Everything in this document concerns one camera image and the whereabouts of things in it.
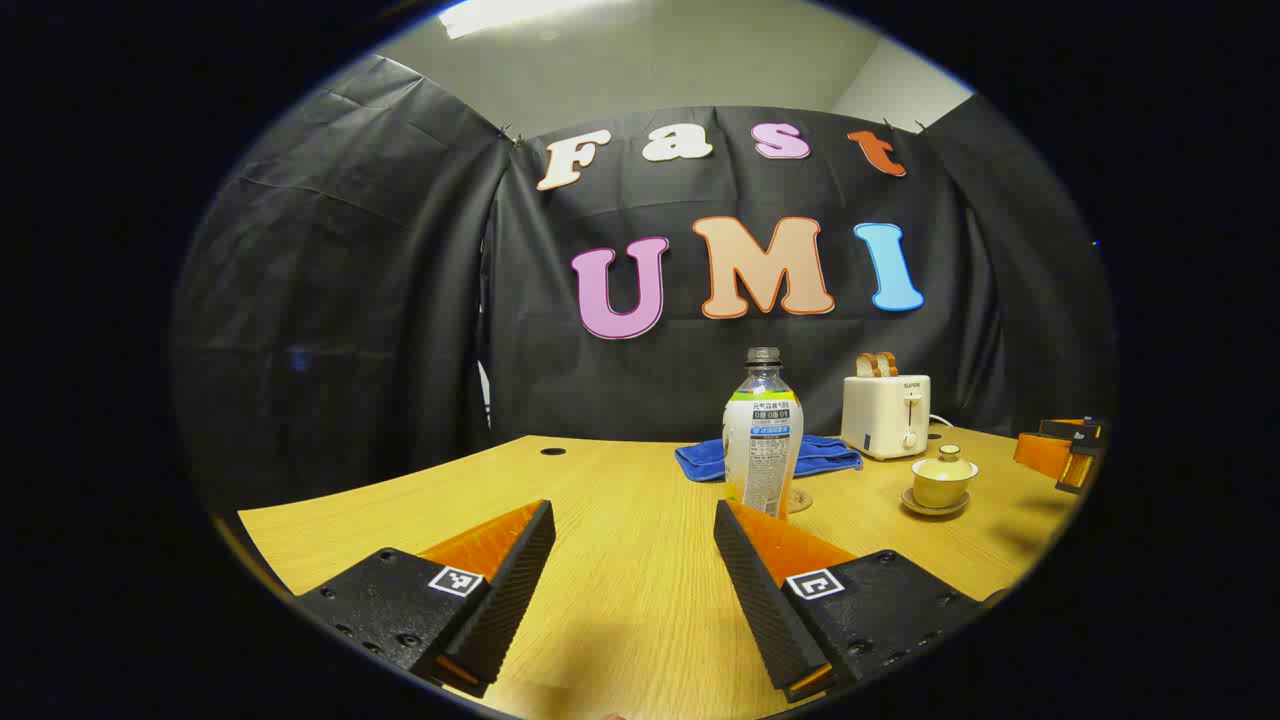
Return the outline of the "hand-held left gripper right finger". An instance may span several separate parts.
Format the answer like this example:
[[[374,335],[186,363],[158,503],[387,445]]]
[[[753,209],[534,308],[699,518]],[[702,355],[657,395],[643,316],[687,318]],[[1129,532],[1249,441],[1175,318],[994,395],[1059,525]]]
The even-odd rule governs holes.
[[[733,500],[713,536],[772,685],[788,702],[861,688],[986,610],[908,556],[856,556]]]

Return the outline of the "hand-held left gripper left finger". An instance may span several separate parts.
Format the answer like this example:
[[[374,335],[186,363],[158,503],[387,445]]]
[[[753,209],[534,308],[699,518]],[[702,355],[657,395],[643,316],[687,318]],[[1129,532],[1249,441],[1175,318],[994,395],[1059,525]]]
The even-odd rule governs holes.
[[[481,698],[554,542],[553,507],[539,500],[417,553],[376,550],[296,600],[371,656]]]

